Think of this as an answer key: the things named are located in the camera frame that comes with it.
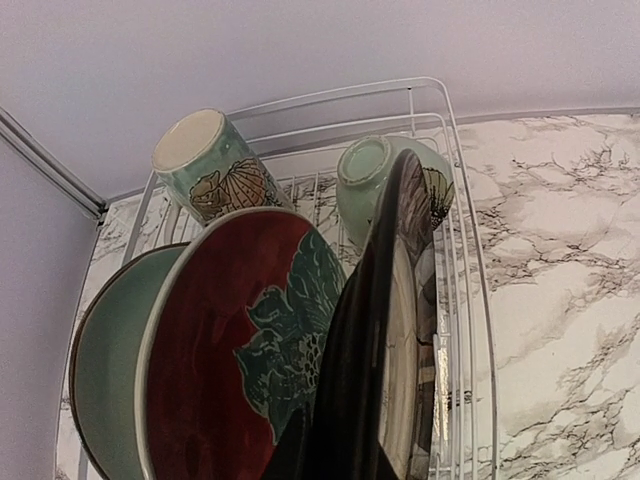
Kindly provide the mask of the red floral plate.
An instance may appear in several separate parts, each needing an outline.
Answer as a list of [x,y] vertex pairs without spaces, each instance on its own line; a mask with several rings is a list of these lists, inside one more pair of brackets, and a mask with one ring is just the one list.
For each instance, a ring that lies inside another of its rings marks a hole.
[[258,479],[314,402],[344,270],[304,216],[224,215],[186,246],[151,309],[134,393],[147,479]]

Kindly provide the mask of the floral ceramic mug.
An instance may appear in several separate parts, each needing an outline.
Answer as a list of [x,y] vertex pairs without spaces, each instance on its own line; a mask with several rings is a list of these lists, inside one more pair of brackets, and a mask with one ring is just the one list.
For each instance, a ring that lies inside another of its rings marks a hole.
[[244,208],[293,208],[232,122],[215,109],[176,122],[157,143],[152,167],[176,204],[202,226]]

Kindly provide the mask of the black striped plate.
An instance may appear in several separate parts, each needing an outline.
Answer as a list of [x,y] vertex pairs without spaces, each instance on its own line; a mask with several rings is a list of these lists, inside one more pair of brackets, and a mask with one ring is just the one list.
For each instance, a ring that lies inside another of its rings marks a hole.
[[424,479],[435,408],[437,275],[425,173],[394,160],[329,329],[312,406],[289,421],[267,479]]

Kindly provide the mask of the green floral plate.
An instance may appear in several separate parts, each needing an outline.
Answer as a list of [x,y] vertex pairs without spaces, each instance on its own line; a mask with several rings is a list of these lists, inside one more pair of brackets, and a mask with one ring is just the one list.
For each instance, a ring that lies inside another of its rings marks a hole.
[[134,379],[149,314],[187,245],[150,250],[119,269],[89,304],[74,335],[69,366],[73,420],[103,479],[141,479]]

